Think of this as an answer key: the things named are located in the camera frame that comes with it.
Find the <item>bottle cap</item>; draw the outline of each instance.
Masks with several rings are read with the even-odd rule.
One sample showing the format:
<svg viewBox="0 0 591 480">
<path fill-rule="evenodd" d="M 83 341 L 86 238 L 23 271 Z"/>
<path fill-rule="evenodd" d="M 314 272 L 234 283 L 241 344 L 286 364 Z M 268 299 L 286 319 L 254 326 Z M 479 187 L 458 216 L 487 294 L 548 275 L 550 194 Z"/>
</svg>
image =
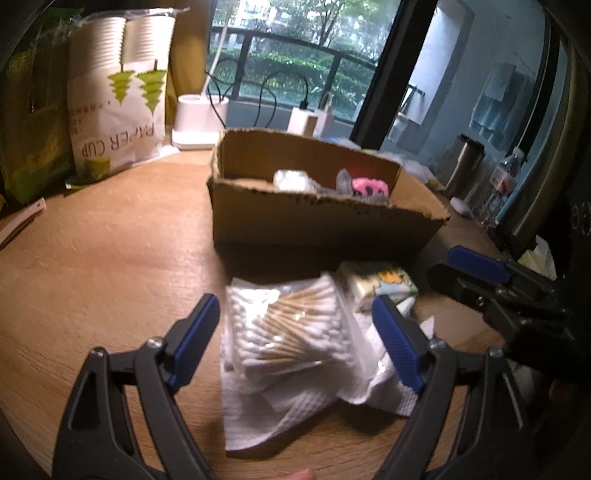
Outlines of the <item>bottle cap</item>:
<svg viewBox="0 0 591 480">
<path fill-rule="evenodd" d="M 523 161 L 525 158 L 525 153 L 519 147 L 513 149 L 513 155 L 516 156 L 519 161 Z"/>
</svg>

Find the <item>white soap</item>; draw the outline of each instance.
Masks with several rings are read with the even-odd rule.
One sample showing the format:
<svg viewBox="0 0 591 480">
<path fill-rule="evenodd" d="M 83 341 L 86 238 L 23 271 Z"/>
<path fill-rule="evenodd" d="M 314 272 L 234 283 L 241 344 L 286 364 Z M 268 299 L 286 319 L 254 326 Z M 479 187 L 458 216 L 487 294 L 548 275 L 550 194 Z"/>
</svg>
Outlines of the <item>white soap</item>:
<svg viewBox="0 0 591 480">
<path fill-rule="evenodd" d="M 449 202 L 452 208 L 463 217 L 470 218 L 470 207 L 457 197 L 454 197 Z"/>
</svg>

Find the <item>white charger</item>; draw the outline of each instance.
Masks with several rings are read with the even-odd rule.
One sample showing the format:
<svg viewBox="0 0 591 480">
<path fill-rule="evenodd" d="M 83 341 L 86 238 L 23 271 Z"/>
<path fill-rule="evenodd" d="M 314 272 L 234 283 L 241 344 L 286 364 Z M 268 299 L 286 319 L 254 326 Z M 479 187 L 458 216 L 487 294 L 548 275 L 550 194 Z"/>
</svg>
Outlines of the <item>white charger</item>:
<svg viewBox="0 0 591 480">
<path fill-rule="evenodd" d="M 311 137 L 318 122 L 318 116 L 301 107 L 293 107 L 287 132 L 290 134 Z"/>
<path fill-rule="evenodd" d="M 320 106 L 314 111 L 318 116 L 314 129 L 315 138 L 329 137 L 335 125 L 335 116 L 332 113 L 332 96 L 326 93 L 320 100 Z"/>
</svg>

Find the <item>cardboard box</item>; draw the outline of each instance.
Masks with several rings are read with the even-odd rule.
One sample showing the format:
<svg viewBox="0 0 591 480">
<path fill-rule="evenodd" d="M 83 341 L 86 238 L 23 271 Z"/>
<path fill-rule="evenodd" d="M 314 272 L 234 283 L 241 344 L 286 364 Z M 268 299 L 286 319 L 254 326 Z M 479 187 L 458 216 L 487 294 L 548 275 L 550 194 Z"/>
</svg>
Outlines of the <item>cardboard box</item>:
<svg viewBox="0 0 591 480">
<path fill-rule="evenodd" d="M 339 170 L 382 179 L 391 206 L 355 198 L 277 192 L 257 186 L 277 170 L 304 170 L 335 187 Z M 213 239 L 258 245 L 302 245 L 418 252 L 449 218 L 426 186 L 398 164 L 311 138 L 266 130 L 227 130 L 212 154 Z"/>
</svg>

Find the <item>gray cloth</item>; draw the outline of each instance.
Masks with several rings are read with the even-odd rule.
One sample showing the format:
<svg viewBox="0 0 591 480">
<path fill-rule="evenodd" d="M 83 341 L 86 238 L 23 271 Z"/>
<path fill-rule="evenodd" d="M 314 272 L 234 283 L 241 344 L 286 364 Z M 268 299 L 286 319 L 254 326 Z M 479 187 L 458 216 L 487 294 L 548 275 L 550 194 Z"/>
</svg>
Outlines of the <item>gray cloth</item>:
<svg viewBox="0 0 591 480">
<path fill-rule="evenodd" d="M 376 193 L 367 197 L 356 195 L 355 191 L 353 190 L 353 178 L 345 169 L 341 170 L 336 176 L 336 190 L 327 189 L 312 179 L 310 181 L 315 191 L 320 194 L 355 197 L 362 202 L 369 203 L 370 205 L 388 205 L 390 203 L 390 199 L 383 193 Z"/>
</svg>

